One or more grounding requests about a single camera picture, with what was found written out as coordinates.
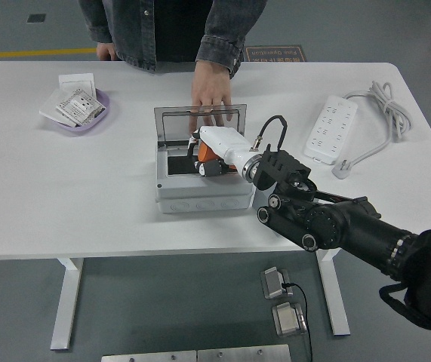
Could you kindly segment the person's left hand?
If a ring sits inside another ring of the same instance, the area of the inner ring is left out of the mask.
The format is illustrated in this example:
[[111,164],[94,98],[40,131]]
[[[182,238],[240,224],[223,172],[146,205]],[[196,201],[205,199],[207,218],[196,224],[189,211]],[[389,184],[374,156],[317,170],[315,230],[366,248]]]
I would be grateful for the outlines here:
[[196,108],[231,105],[229,70],[217,63],[198,60],[192,78],[191,100]]

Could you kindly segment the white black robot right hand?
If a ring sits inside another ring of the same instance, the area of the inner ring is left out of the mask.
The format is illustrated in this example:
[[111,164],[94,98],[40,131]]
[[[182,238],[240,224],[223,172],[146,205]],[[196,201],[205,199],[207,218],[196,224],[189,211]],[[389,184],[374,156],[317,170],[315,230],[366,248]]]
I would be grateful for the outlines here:
[[261,154],[234,128],[202,126],[189,138],[187,156],[204,177],[219,176],[235,168],[252,183]]

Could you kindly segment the person's right hand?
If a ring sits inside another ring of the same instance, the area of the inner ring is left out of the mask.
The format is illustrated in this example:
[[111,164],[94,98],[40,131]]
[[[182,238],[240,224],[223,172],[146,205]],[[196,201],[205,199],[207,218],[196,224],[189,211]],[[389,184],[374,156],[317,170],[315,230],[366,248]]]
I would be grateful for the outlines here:
[[115,46],[113,43],[97,43],[96,55],[100,61],[118,61]]

